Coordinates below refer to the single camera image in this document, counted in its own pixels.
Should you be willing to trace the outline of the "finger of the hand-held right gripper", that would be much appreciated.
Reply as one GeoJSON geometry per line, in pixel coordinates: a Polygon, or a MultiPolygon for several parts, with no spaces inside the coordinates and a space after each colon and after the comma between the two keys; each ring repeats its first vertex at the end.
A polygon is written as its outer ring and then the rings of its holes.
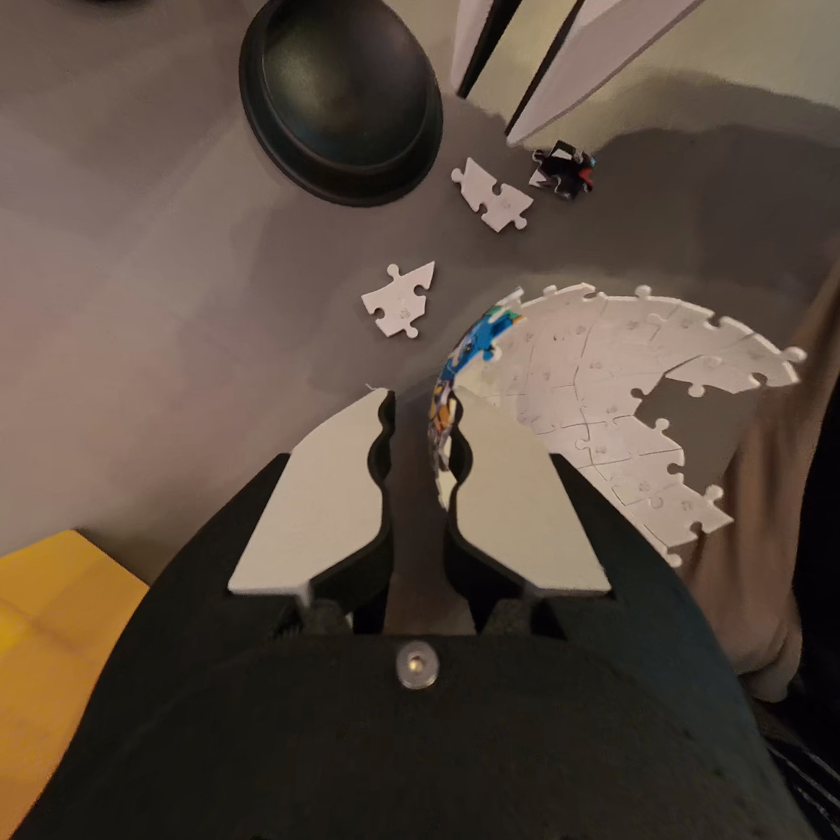
{"type": "Polygon", "coordinates": [[[520,4],[520,1],[458,3],[450,70],[450,84],[458,98],[467,99],[520,4]]]}
{"type": "Polygon", "coordinates": [[[522,144],[602,88],[699,1],[575,2],[505,129],[522,144]]]}

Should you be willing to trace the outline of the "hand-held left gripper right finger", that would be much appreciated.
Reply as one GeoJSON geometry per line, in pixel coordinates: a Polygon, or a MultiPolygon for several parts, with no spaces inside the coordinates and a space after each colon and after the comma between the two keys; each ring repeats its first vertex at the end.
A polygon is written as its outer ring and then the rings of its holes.
{"type": "Polygon", "coordinates": [[[547,449],[507,413],[459,385],[449,438],[444,570],[477,632],[503,602],[613,595],[547,449]]]}

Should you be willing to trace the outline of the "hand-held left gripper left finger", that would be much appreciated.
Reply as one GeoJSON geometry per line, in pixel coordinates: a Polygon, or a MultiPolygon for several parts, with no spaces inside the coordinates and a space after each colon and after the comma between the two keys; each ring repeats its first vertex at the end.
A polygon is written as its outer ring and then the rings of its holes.
{"type": "Polygon", "coordinates": [[[234,595],[331,601],[344,614],[384,609],[393,571],[385,481],[396,397],[369,391],[290,452],[227,582],[234,595]]]}

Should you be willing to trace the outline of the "puzzle piece with dark print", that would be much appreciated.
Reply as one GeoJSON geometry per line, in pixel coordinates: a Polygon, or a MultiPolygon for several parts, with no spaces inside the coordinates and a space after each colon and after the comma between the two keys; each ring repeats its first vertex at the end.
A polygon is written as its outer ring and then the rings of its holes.
{"type": "Polygon", "coordinates": [[[569,143],[558,140],[550,150],[534,150],[532,162],[536,169],[529,178],[530,187],[550,190],[565,201],[593,191],[595,158],[569,143]]]}

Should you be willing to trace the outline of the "partly built puzzle ball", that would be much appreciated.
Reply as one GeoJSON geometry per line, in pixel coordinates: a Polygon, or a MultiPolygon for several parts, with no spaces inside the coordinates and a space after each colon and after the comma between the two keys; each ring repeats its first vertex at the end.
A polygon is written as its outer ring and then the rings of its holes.
{"type": "Polygon", "coordinates": [[[737,394],[799,381],[799,347],[781,350],[747,325],[640,286],[608,296],[593,286],[546,287],[522,301],[518,289],[491,307],[451,350],[434,388],[429,443],[438,500],[455,487],[448,439],[457,385],[500,408],[561,455],[640,531],[673,568],[674,549],[732,522],[722,489],[690,489],[684,449],[669,421],[637,417],[661,380],[737,394]]]}

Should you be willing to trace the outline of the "black round ball stand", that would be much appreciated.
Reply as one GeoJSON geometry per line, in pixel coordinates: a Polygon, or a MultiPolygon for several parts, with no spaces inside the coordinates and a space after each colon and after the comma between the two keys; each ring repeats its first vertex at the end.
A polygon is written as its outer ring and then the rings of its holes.
{"type": "Polygon", "coordinates": [[[444,105],[434,69],[384,2],[267,2],[246,30],[238,84],[260,147],[323,201],[393,203],[437,158],[444,105]]]}

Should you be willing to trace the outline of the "white joined double puzzle piece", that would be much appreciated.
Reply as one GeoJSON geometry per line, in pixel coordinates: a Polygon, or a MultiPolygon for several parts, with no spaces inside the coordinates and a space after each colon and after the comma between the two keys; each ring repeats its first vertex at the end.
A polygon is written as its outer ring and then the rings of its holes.
{"type": "Polygon", "coordinates": [[[523,230],[528,220],[523,214],[532,205],[532,198],[509,184],[497,184],[497,179],[473,159],[468,158],[462,168],[454,168],[450,179],[458,185],[460,195],[474,214],[495,233],[513,225],[523,230]]]}

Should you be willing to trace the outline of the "white pointed puzzle piece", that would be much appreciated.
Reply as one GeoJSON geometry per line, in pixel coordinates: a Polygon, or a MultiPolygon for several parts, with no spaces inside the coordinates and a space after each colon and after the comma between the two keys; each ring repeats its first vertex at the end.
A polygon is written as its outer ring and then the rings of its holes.
{"type": "Polygon", "coordinates": [[[405,333],[411,340],[418,337],[414,321],[425,314],[425,293],[431,287],[434,269],[435,262],[430,261],[403,274],[397,264],[390,264],[385,271],[391,281],[384,287],[362,295],[361,300],[368,314],[381,314],[375,324],[387,338],[398,333],[405,333]]]}

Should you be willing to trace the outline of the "beige clothing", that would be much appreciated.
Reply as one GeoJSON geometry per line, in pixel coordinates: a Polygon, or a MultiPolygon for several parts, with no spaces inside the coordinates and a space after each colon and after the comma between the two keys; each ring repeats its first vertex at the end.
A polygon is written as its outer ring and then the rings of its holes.
{"type": "Polygon", "coordinates": [[[761,393],[722,478],[734,523],[701,537],[681,572],[748,693],[773,704],[802,661],[794,572],[806,481],[838,379],[838,262],[793,343],[806,352],[799,384],[761,393]]]}

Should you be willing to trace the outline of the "yellow box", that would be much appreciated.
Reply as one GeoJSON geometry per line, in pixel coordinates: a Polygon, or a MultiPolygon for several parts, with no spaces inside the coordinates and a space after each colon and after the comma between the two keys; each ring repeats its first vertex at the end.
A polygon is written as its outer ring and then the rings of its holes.
{"type": "Polygon", "coordinates": [[[66,752],[149,586],[78,531],[1,559],[1,838],[66,752]]]}

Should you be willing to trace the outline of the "dark striped cloth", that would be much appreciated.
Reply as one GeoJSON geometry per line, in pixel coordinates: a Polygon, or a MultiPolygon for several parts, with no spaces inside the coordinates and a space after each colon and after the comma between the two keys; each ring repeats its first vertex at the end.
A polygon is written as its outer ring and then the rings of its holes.
{"type": "Polygon", "coordinates": [[[795,680],[777,703],[751,699],[753,715],[788,791],[822,839],[839,838],[838,709],[795,680]]]}

